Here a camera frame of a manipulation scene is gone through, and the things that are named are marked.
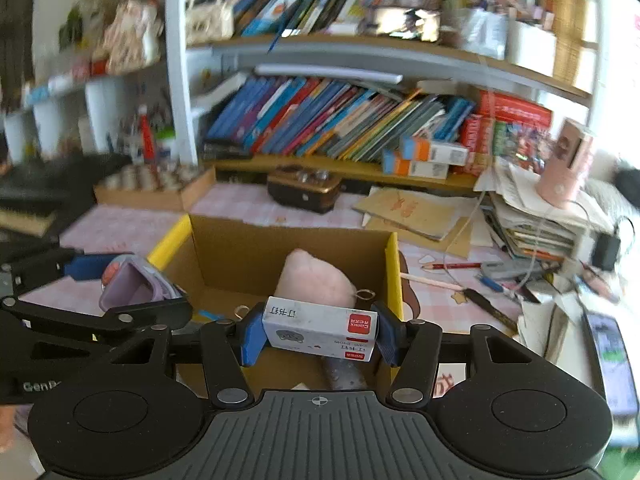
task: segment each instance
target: red logo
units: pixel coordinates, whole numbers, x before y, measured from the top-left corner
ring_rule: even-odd
[[[354,334],[368,334],[371,330],[371,316],[351,314],[349,316],[348,330]]]
[[[345,352],[345,359],[357,359],[358,361],[364,360],[364,354],[358,354],[357,352]]]

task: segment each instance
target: white cable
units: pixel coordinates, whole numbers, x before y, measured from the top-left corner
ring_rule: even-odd
[[[493,124],[495,125],[495,94],[494,94],[494,88],[491,86],[489,67],[486,64],[486,61],[484,60],[484,57],[478,55],[478,59],[480,60],[480,63],[482,65],[484,65],[484,69],[486,71],[486,87],[485,88],[486,88],[487,92],[489,93],[489,114],[490,114],[490,117],[491,117],[491,119],[493,121]],[[494,164],[494,162],[493,162],[494,161],[494,157],[493,157],[493,152],[494,152],[494,147],[493,147],[494,146],[494,133],[493,132],[491,133],[491,139],[489,139],[488,145],[489,145],[489,166],[488,166],[488,168],[490,168]],[[484,190],[480,194],[480,196],[478,197],[478,202],[476,203],[476,206],[473,208],[473,211],[469,215],[469,218],[466,219],[466,222],[462,226],[462,229],[460,229],[460,231],[458,231],[458,233],[453,237],[453,240],[451,240],[451,242],[446,247],[446,249],[444,249],[444,253],[442,254],[442,268],[447,273],[447,275],[453,280],[453,282],[456,283],[457,285],[460,285],[460,286],[463,286],[462,283],[460,283],[453,276],[453,274],[451,274],[449,272],[449,267],[447,267],[447,252],[449,252],[449,250],[453,246],[453,244],[458,241],[458,238],[460,238],[462,233],[466,230],[466,228],[469,226],[469,224],[473,221],[474,215],[478,212],[478,209],[480,209],[480,205],[482,204],[482,200],[484,200],[485,196],[486,196],[486,190]]]

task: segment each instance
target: wooden shelf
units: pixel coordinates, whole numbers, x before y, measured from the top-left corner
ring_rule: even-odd
[[[382,173],[379,164],[369,162],[351,162],[349,160],[333,160],[325,156],[279,156],[256,155],[250,160],[219,160],[209,162],[222,171],[245,171],[254,173],[269,173],[278,166],[286,164],[300,164],[308,168],[318,168],[339,174],[343,178],[364,180],[366,182],[380,182],[382,184],[396,184],[396,186],[417,186],[431,189],[443,189],[452,192],[471,192],[476,184],[476,177],[469,174],[450,174],[446,180],[436,178],[419,178],[416,176],[398,176]]]
[[[567,83],[507,61],[478,56],[456,48],[421,41],[374,36],[311,34],[309,36],[280,38],[274,49],[269,51],[273,38],[273,35],[233,38],[215,43],[193,45],[191,48],[213,48],[217,55],[233,57],[240,70],[245,70],[254,63],[287,62],[287,56],[292,54],[305,55],[309,64],[325,65],[331,62],[324,61],[323,56],[333,56],[334,59],[336,55],[354,56],[356,61],[362,60],[363,64],[368,63],[368,61],[364,61],[365,58],[383,58],[379,59],[379,63],[377,63],[378,70],[381,68],[388,72],[402,73],[405,76],[412,74],[411,68],[415,69],[414,63],[430,64],[431,66],[445,67],[451,73],[450,77],[460,82],[483,85],[487,76],[490,75],[493,78],[502,78],[513,83],[544,90],[583,106],[589,107],[591,105],[591,94]],[[240,59],[244,56],[247,58],[246,66]],[[401,68],[405,72],[396,72]]]

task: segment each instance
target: pink speaker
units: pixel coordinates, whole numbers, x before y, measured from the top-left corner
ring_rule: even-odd
[[[565,119],[536,191],[551,205],[566,209],[584,183],[595,149],[593,134],[581,124]]]

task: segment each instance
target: brown box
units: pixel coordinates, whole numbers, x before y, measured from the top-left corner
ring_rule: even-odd
[[[94,187],[94,193],[98,204],[132,209],[188,211],[215,183],[216,170],[210,168],[182,190],[109,189],[101,182]]]
[[[401,315],[395,233],[261,227],[185,215],[148,259],[187,292],[194,313],[206,310],[235,319],[238,306],[253,308],[274,293],[285,259],[296,248],[338,267],[357,288],[374,291],[376,301],[385,301],[396,315]],[[363,310],[369,307],[370,302],[362,300],[356,304]],[[390,369],[379,354],[359,365],[370,386],[388,388]],[[206,395],[202,366],[181,365],[179,371],[194,391]],[[290,389],[300,383],[310,389],[328,389],[320,358],[309,354],[264,348],[256,365],[243,371],[256,396],[266,388]]]

